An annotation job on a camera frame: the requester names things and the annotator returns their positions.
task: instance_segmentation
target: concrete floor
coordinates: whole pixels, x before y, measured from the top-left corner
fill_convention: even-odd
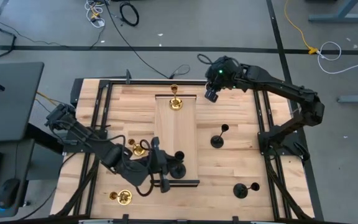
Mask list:
[[[335,41],[343,49],[358,50],[358,24],[310,24],[309,14],[335,12],[344,1],[290,1],[288,14],[305,32],[314,47]],[[58,42],[63,45],[88,46],[99,30],[85,19],[85,1],[59,0],[9,1],[0,21],[13,26],[34,40]],[[253,47],[277,48],[265,1],[257,0],[169,0],[133,1],[140,13],[138,27],[123,25],[122,34],[133,46],[158,47]],[[285,20],[284,0],[273,0],[273,6],[285,49],[305,49],[300,34]],[[111,10],[117,12],[117,3]],[[112,26],[107,12],[106,30],[98,46],[125,46]],[[9,39],[0,35],[0,45]],[[18,37],[17,45],[45,45]],[[181,64],[191,66],[191,72],[178,77],[201,79],[207,66],[196,59],[198,52],[139,52],[152,66],[170,74]],[[259,65],[273,76],[283,78],[278,54],[205,52],[213,60],[221,55],[238,61]],[[294,84],[304,85],[319,93],[326,105],[324,121],[319,126],[305,128],[313,170],[327,221],[358,223],[358,105],[336,103],[339,95],[358,94],[358,68],[339,74],[322,72],[315,55],[286,55]],[[0,63],[44,62],[45,69],[39,91],[52,98],[68,101],[75,78],[123,75],[128,68],[134,78],[160,78],[132,52],[113,51],[35,51],[17,50],[0,59]],[[346,55],[337,62],[323,63],[326,70],[336,71],[358,63],[358,56]],[[47,112],[35,104],[30,122],[44,128]],[[38,155],[46,152],[38,149]],[[61,162],[60,156],[49,155],[51,161]],[[22,208],[15,220],[38,207],[56,186],[56,180],[32,182],[26,198],[33,205]],[[49,214],[50,200],[35,217]]]

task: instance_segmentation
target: wooden board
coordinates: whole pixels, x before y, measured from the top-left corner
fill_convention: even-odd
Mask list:
[[[95,79],[83,82],[76,116],[84,125],[91,123],[98,83],[99,80]],[[169,85],[114,85],[108,113],[108,124],[111,125],[108,128],[109,137],[125,134],[128,139],[152,139],[155,132],[155,95],[159,94],[172,94]],[[265,164],[259,154],[256,136],[259,128],[253,92],[223,90],[216,103],[204,98],[204,86],[180,85],[178,94],[197,97],[199,186],[173,188],[165,194],[154,189],[150,196],[140,197],[121,176],[110,173],[100,165],[91,217],[121,218],[126,213],[129,218],[136,219],[231,220],[232,216],[238,216],[240,220],[273,220]],[[273,94],[269,94],[269,97],[275,124],[290,119],[287,100]],[[230,129],[223,134],[224,146],[215,149],[209,140],[220,133],[224,123]],[[75,191],[82,166],[81,156],[76,155],[77,159],[74,157],[63,167],[52,213],[61,209]],[[313,216],[300,159],[285,156],[282,157],[282,163],[288,191],[300,207]],[[258,192],[249,192],[245,199],[233,195],[232,188],[236,183],[250,186],[253,182],[260,184]],[[146,192],[148,188],[149,180],[146,180],[140,189]],[[130,205],[122,206],[109,199],[110,192],[123,189],[134,194]],[[283,217],[280,194],[278,201]]]
[[[185,153],[186,175],[183,180],[197,180],[196,97],[181,97],[183,106],[174,111],[169,101],[172,97],[155,98],[154,135],[160,140],[160,149],[173,156],[177,151]]]

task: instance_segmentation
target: yellow cable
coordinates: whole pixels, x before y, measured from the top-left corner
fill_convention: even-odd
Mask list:
[[[51,104],[57,106],[57,104],[53,100],[51,100],[49,97],[47,97],[45,94],[38,92],[38,91],[37,91],[37,94],[44,97],[45,99],[47,99],[49,102],[51,102]]]
[[[287,5],[288,5],[288,2],[289,2],[289,0],[287,0],[287,1],[285,2],[285,6],[284,6],[284,15],[285,15],[285,17],[286,17],[287,20],[290,22],[290,24],[291,24],[294,28],[296,28],[296,29],[301,33],[303,43],[305,43],[305,45],[306,45],[306,46],[308,47],[308,49],[309,49],[309,54],[315,54],[315,53],[318,51],[318,49],[315,48],[315,47],[310,47],[310,46],[308,45],[308,43],[307,43],[306,40],[305,40],[305,36],[303,35],[302,30],[299,29],[299,27],[297,27],[297,26],[290,20],[290,18],[288,17],[288,15],[287,15]]]

